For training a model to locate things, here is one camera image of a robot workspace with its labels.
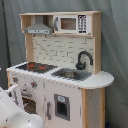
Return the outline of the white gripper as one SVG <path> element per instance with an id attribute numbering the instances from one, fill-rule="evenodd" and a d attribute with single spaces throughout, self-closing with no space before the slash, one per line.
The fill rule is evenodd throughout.
<path id="1" fill-rule="evenodd" d="M 16 105 L 21 109 L 24 109 L 20 87 L 17 84 L 12 85 L 8 88 L 7 92 L 8 96 L 16 103 Z"/>

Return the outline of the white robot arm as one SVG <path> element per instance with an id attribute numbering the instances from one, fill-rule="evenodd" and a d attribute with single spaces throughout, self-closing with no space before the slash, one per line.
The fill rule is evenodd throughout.
<path id="1" fill-rule="evenodd" d="M 0 128 L 44 128 L 43 119 L 24 111 L 20 87 L 0 87 Z"/>

